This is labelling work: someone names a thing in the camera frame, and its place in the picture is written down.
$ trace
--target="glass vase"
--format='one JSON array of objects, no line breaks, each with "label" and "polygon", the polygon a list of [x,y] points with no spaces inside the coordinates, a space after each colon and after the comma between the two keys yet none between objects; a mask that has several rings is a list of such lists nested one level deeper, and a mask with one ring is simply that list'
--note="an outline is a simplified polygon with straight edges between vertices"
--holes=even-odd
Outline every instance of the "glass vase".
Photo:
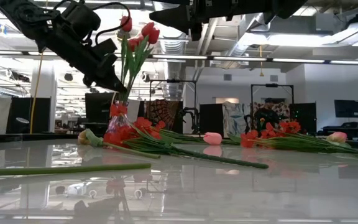
[{"label": "glass vase", "polygon": [[[123,105],[127,108],[128,102],[116,101],[112,106],[116,106],[118,108],[119,105]],[[106,134],[116,134],[123,126],[131,126],[126,113],[122,113],[119,116],[112,116]]]}]

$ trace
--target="ceiling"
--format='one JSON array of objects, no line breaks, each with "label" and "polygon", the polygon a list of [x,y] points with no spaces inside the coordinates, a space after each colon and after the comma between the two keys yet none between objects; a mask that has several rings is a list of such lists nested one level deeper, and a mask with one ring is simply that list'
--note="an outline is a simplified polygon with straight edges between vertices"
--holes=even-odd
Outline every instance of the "ceiling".
[{"label": "ceiling", "polygon": [[[46,2],[42,0],[36,0],[35,3],[39,6],[45,6]],[[56,1],[49,1],[48,7],[56,5]],[[134,29],[131,32],[131,36],[137,35],[142,26],[151,22],[149,19],[149,13],[153,11],[153,3],[150,1],[145,2],[145,9],[143,10],[131,10],[132,20],[134,23]],[[313,16],[319,11],[319,13],[340,13],[346,12],[358,8],[358,0],[310,0],[305,6],[303,6],[294,15],[296,16]],[[126,11],[121,9],[99,9],[97,10],[99,17],[101,18],[101,26],[99,30],[108,29],[116,26],[119,23],[119,19],[122,15],[126,15]],[[213,30],[213,35],[210,43],[203,41],[202,49],[205,49],[206,54],[220,54],[224,55],[225,52],[233,48],[239,38],[239,25],[241,23],[242,16],[235,16],[232,21],[227,22],[223,18],[219,18],[216,27]],[[3,24],[6,28],[5,34],[1,34],[0,28],[0,50],[18,50],[18,51],[37,51],[37,46],[33,40],[24,37],[16,27],[0,13],[0,24]],[[165,27],[161,24],[157,24],[158,28],[162,30],[162,33],[169,33],[170,28]],[[101,36],[102,39],[112,38],[117,44],[119,43],[116,33],[107,33]],[[191,41],[190,37],[181,39],[186,43],[185,54],[194,55],[197,54],[200,42]],[[161,42],[154,46],[154,54],[162,53]],[[286,47],[286,46],[274,46],[274,45],[251,45],[247,48],[246,54],[253,57],[283,57],[283,58],[337,58],[337,59],[357,59],[358,58],[358,47],[336,47],[333,48],[317,48],[317,47]],[[18,84],[20,87],[14,86],[0,86],[0,92],[16,96],[29,96],[30,83],[22,82],[19,80],[12,79],[11,75],[7,70],[20,73],[26,77],[32,78],[32,68],[34,60],[38,60],[38,55],[33,56],[20,56],[20,57],[2,57],[0,55],[0,85],[7,84]],[[73,110],[74,113],[84,113],[84,101],[83,97],[85,93],[89,93],[90,89],[86,88],[82,84],[83,75],[76,71],[74,68],[68,66],[68,64],[60,60],[57,57],[46,57],[45,60],[55,61],[55,72],[58,76],[58,110],[65,109],[65,102],[63,99],[72,98],[72,102],[78,104],[81,110]],[[115,63],[116,68],[121,67],[119,61]],[[194,62],[186,62],[185,66],[194,67]],[[231,63],[226,68],[248,68],[253,71],[256,68],[260,68],[260,62],[250,62],[247,66],[238,65]],[[264,63],[264,68],[276,68],[279,72],[286,72],[291,69],[291,64],[282,63]],[[164,62],[163,61],[150,61],[145,62],[142,67],[142,72],[149,74],[152,78],[165,79],[166,74],[164,73]],[[73,74],[72,81],[66,81],[64,76],[66,73]],[[61,86],[71,86],[72,88],[62,88]],[[149,95],[149,84],[143,82],[140,78],[135,83],[136,90],[131,93],[133,98],[146,98]],[[109,91],[102,88],[97,88],[100,92]],[[162,98],[163,92],[158,90],[155,94],[156,98]]]}]

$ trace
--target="pink tulip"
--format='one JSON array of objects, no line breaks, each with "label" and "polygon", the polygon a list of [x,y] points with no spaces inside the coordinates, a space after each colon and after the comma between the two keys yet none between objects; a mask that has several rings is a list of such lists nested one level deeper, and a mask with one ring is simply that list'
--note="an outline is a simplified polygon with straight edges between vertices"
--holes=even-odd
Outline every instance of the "pink tulip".
[{"label": "pink tulip", "polygon": [[327,141],[346,143],[347,135],[342,132],[335,132],[334,134],[327,137]]},{"label": "pink tulip", "polygon": [[218,133],[206,133],[204,141],[212,146],[218,146],[222,143],[222,136]]},{"label": "pink tulip", "polygon": [[210,156],[222,156],[222,148],[220,146],[208,146],[203,151],[204,154],[210,155]]}]

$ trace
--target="computer screen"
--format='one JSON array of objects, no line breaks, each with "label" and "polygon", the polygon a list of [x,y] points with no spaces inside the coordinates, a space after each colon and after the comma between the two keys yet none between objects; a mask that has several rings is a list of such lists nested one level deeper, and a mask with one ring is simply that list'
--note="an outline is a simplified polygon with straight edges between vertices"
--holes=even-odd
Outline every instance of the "computer screen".
[{"label": "computer screen", "polygon": [[108,123],[113,93],[85,94],[86,118],[90,123]]},{"label": "computer screen", "polygon": [[335,100],[335,116],[337,118],[358,118],[358,101]]}]

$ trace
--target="ceiling duct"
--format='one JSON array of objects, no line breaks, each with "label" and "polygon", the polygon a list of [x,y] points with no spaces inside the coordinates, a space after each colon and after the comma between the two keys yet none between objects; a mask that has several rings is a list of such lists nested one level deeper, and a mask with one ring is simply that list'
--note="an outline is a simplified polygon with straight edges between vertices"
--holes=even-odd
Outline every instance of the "ceiling duct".
[{"label": "ceiling duct", "polygon": [[[161,11],[178,7],[176,4],[154,2],[155,10]],[[161,36],[170,39],[183,39],[186,34],[171,27],[162,27]],[[164,54],[183,55],[185,53],[185,43],[179,40],[160,41],[161,49]],[[166,60],[164,62],[164,74],[166,80],[184,80],[184,73],[181,73],[182,63]],[[182,96],[183,85],[181,83],[167,83],[163,88],[164,97],[167,100],[180,100]]]}]

